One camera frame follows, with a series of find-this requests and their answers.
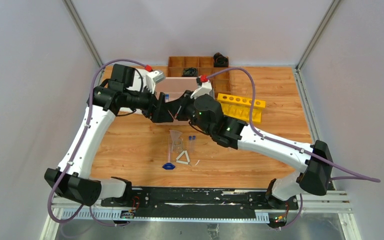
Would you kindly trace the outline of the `small glass beaker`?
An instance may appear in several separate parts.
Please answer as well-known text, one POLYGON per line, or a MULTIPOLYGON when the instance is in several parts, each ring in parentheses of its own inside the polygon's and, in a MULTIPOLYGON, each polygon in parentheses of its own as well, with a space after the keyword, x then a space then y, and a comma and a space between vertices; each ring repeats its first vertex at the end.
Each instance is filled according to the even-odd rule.
POLYGON ((180 154, 184 151, 184 144, 182 139, 176 139, 172 142, 172 150, 177 154, 180 154))

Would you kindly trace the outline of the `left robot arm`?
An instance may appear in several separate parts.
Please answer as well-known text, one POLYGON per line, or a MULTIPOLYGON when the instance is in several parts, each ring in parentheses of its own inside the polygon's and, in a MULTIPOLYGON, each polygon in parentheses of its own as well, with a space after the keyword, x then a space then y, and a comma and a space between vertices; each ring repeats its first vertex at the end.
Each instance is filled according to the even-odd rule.
POLYGON ((120 177, 91 179, 91 169, 98 148, 120 108, 141 110, 148 118, 161 110, 163 99, 155 95, 156 84, 165 79, 160 70, 146 66, 146 73, 115 64, 111 77, 92 90, 84 119, 67 154, 56 168, 48 168, 44 179, 51 186, 51 196, 92 206, 97 200, 114 198, 120 206, 133 201, 132 183, 120 177))

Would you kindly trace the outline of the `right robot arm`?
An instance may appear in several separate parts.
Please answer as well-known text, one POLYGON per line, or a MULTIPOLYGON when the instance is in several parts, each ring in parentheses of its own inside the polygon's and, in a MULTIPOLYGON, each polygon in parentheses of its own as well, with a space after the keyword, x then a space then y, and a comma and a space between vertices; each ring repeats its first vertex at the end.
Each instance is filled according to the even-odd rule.
POLYGON ((190 122, 222 147, 259 153, 294 168, 290 175, 270 182, 265 195, 270 208, 278 209, 290 197, 301 193, 326 195, 333 168, 326 142, 294 142, 265 132, 225 115, 221 104, 212 96, 204 94, 193 99, 191 95, 187 90, 175 100, 164 97, 163 103, 176 120, 190 122))

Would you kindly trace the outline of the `glass funnel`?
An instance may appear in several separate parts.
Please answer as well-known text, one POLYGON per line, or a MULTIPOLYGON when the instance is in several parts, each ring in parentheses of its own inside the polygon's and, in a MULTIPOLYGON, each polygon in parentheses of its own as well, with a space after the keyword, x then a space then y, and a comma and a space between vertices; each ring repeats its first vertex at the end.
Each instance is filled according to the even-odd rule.
POLYGON ((170 137, 171 137, 171 142, 173 145, 177 146, 177 145, 181 145, 183 142, 182 142, 182 139, 181 139, 181 136, 182 136, 182 132, 178 131, 178 130, 173 130, 171 129, 169 131, 170 133, 170 137))

